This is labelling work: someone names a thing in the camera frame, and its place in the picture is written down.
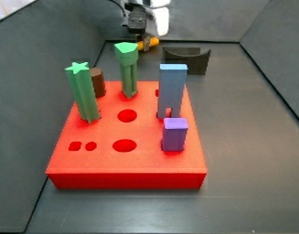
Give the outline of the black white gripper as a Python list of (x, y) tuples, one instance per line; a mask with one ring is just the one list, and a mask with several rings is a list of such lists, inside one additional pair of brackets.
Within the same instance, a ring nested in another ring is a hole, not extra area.
[(126, 13), (125, 25), (135, 35), (135, 42), (143, 40), (143, 50), (150, 50), (150, 36), (162, 37), (169, 32), (171, 0), (122, 0)]

